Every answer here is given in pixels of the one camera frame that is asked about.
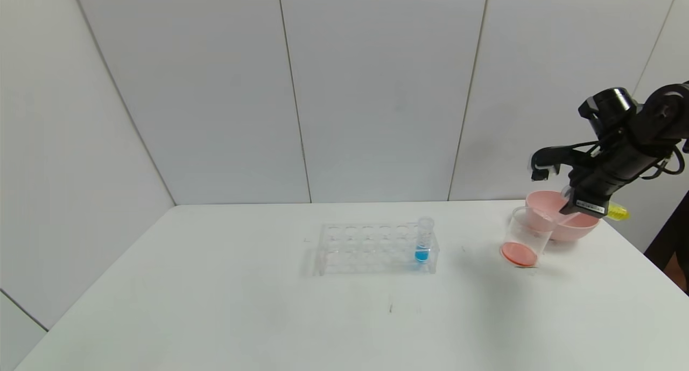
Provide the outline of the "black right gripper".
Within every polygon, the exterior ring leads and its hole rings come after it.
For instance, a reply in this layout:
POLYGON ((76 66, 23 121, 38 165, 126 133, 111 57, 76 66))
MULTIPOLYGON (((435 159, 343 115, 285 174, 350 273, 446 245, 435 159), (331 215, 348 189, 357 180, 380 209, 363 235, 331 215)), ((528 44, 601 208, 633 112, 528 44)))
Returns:
POLYGON ((559 214, 608 215, 613 194, 653 169, 660 158, 627 140, 601 145, 599 141, 573 146, 568 165, 568 199, 559 214))

